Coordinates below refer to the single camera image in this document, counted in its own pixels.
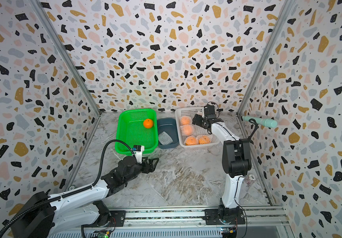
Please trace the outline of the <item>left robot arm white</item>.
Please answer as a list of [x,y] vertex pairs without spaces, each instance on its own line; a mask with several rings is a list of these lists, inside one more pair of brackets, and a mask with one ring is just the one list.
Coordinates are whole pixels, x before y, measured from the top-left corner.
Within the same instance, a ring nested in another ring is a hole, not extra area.
[[158,161],[159,158],[144,157],[138,163],[135,157],[127,156],[95,185],[60,194],[36,193],[12,219],[13,236],[46,238],[82,225],[102,227],[108,224],[111,213],[103,199],[123,190],[138,175],[154,172]]

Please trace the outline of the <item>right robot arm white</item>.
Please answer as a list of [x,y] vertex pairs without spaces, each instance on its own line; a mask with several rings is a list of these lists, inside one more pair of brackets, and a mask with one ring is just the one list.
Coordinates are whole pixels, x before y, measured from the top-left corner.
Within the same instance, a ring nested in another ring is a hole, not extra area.
[[192,123],[206,129],[223,145],[222,167],[227,176],[218,216],[222,223],[229,224],[240,215],[240,188],[251,169],[250,140],[241,139],[226,127],[224,121],[216,115],[215,103],[204,106],[204,115],[196,114]]

